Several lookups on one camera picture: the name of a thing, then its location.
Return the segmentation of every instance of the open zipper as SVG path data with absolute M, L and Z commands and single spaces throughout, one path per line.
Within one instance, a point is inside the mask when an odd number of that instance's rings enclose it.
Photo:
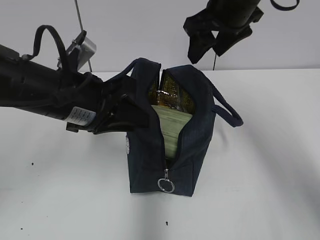
M 168 74 L 176 84 L 179 84 L 179 82 L 177 82 L 172 75 L 170 75 L 166 70 L 163 70 L 162 71 L 162 75 L 161 75 L 161 81 L 160 81 L 160 85 L 158 86 L 158 90 L 159 91 L 162 91 L 163 90 L 163 86 L 164 86 L 164 81 L 165 81 L 165 75 Z M 174 166 L 174 164 L 178 161 L 179 157 L 180 157 L 180 153 L 181 153 L 181 143 L 182 143 L 182 135 L 183 135 L 183 132 L 187 126 L 187 124 L 191 121 L 191 119 L 187 122 L 186 125 L 183 126 L 182 130 L 180 131 L 179 133 L 179 136 L 178 136 L 178 142 L 177 142 L 177 149 L 176 149 L 176 154 L 175 154 L 175 157 L 174 159 L 170 159 L 170 163 L 168 162 L 168 159 L 166 158 L 165 156 L 165 139 L 164 139 L 164 136 L 162 134 L 162 130 L 161 130 L 161 125 L 160 125 L 160 118 L 157 114 L 157 112 L 153 109 L 153 111 L 155 112 L 156 114 L 156 119 L 157 119 L 157 126 L 158 126 L 158 129 L 159 129 L 159 133 L 160 133 L 160 137 L 161 137 L 161 164 L 162 164 L 162 167 L 163 167 L 163 171 L 164 171 L 164 178 L 160 178 L 158 180 L 158 186 L 159 188 L 165 192 L 165 193 L 172 193 L 174 190 L 175 190 L 175 185 L 172 181 L 170 181 L 169 179 L 169 171 L 170 171 L 170 168 L 172 168 Z M 165 190 L 163 187 L 161 187 L 160 183 L 161 181 L 165 181 L 165 182 L 168 182 L 171 184 L 171 191 L 167 191 Z

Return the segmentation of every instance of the navy blue bag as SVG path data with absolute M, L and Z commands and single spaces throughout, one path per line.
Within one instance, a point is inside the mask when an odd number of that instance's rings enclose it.
M 135 102 L 149 114 L 149 128 L 127 133 L 130 192 L 162 191 L 191 197 L 212 139 L 216 114 L 232 127 L 241 126 L 243 121 L 211 81 L 192 65 L 164 70 L 161 82 L 159 63 L 139 58 L 118 76 L 131 69 L 137 88 Z M 150 89 L 159 86 L 161 90 L 167 78 L 176 81 L 195 103 L 194 115 L 181 130 L 176 157 L 170 163 L 165 159 L 160 120 L 149 98 Z M 214 98 L 226 109 L 216 105 Z

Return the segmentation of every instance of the white label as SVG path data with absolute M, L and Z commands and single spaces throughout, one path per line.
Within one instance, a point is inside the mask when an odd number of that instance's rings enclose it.
M 64 120 L 71 124 L 87 126 L 95 119 L 96 113 L 81 107 L 74 106 L 69 116 Z
M 126 148 L 126 154 L 130 153 L 130 143 L 129 143 L 129 138 L 128 136 L 125 137 L 125 148 Z

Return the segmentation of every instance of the white table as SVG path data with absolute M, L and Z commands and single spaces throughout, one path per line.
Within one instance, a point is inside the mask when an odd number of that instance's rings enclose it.
M 244 125 L 217 116 L 193 197 L 130 194 L 124 133 L 1 108 L 0 239 L 320 239 L 320 70 L 204 73 Z

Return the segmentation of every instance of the white wall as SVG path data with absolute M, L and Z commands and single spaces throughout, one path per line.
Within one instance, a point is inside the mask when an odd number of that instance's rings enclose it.
M 244 125 L 216 118 L 193 197 L 130 194 L 124 133 L 1 108 L 0 239 L 319 240 L 320 70 L 205 74 Z
M 202 10 L 207 0 L 78 0 L 83 26 L 98 47 L 92 59 L 96 72 L 120 71 L 137 57 L 163 67 L 189 64 L 189 38 L 182 26 L 186 17 Z M 292 5 L 295 0 L 277 0 Z M 291 69 L 320 66 L 320 1 L 301 1 L 290 12 L 274 9 L 262 0 L 260 22 L 253 35 L 218 58 L 217 70 Z M 3 0 L 0 8 L 0 44 L 21 54 L 32 51 L 34 33 L 42 24 L 54 25 L 68 46 L 80 32 L 73 0 Z M 58 53 L 49 35 L 44 37 L 37 62 L 54 68 Z M 211 50 L 196 65 L 211 70 Z

